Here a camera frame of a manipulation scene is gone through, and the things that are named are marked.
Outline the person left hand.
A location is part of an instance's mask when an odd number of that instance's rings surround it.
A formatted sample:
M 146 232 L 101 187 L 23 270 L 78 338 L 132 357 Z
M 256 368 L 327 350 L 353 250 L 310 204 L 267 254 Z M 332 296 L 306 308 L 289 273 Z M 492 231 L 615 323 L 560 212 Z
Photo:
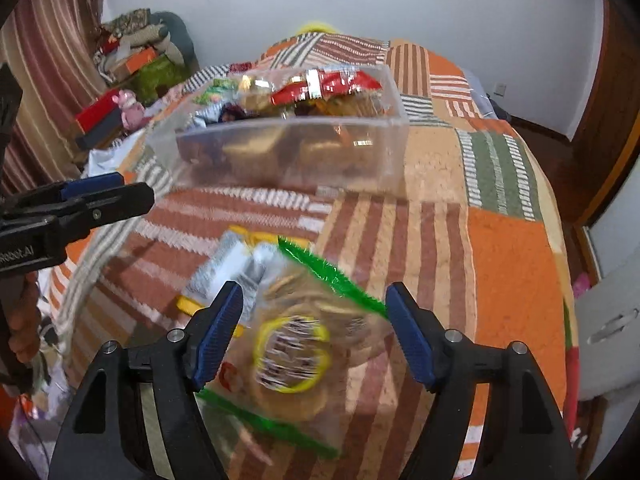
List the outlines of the person left hand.
M 34 362 L 40 349 L 37 273 L 1 282 L 1 385 L 9 393 L 26 393 L 34 385 Z

